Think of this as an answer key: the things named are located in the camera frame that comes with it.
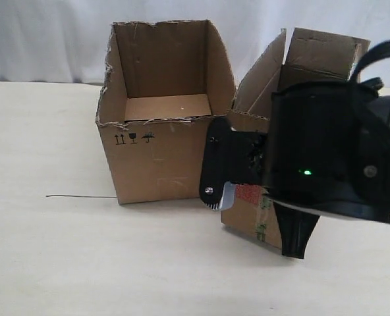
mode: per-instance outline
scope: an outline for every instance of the metal screw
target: metal screw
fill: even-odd
[[[209,196],[212,195],[212,193],[214,192],[213,188],[211,186],[208,186],[206,188],[206,194],[208,194]]]
[[[374,176],[376,176],[378,173],[378,168],[373,166],[373,165],[370,165],[370,166],[366,166],[364,168],[364,174],[365,176],[367,176],[368,178],[373,178]]]

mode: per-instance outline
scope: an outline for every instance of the white table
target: white table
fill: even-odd
[[[200,201],[121,207],[99,87],[0,83],[0,315],[390,315],[390,226],[321,218],[304,261]]]

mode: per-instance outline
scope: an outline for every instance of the open cardboard box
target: open cardboard box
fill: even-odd
[[[198,197],[206,132],[227,115],[237,130],[267,132],[271,94],[309,80],[346,80],[369,41],[294,30],[270,43],[236,91],[225,46],[208,20],[114,23],[96,124],[122,203]],[[281,247],[272,203],[238,186],[223,224]]]
[[[210,21],[114,23],[96,123],[119,203],[198,197],[208,124],[235,91]]]

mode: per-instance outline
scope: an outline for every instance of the white curtain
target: white curtain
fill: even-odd
[[[0,80],[103,80],[113,21],[204,19],[219,29],[237,80],[265,46],[295,26],[390,39],[390,0],[0,0]],[[390,87],[390,61],[367,69]]]

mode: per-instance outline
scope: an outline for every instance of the robotic arm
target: robotic arm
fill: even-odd
[[[350,80],[305,82],[272,95],[267,134],[238,132],[225,117],[208,129],[200,197],[232,206],[236,184],[264,187],[274,202],[282,254],[303,259],[320,216],[390,224],[390,96],[382,81],[358,83],[390,57],[390,41],[369,50]]]

